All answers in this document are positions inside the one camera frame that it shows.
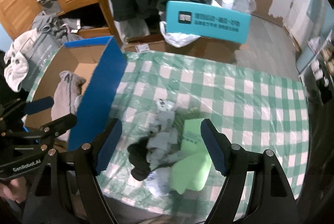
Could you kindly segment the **person's left hand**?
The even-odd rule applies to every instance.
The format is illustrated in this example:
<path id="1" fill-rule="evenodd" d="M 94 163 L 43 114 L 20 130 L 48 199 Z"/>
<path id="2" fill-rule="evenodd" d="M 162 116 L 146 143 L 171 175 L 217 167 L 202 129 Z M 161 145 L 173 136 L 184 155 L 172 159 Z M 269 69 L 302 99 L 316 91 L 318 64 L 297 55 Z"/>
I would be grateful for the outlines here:
<path id="1" fill-rule="evenodd" d="M 24 177 L 16 178 L 10 182 L 0 183 L 1 197 L 22 203 L 27 199 L 27 182 Z"/>

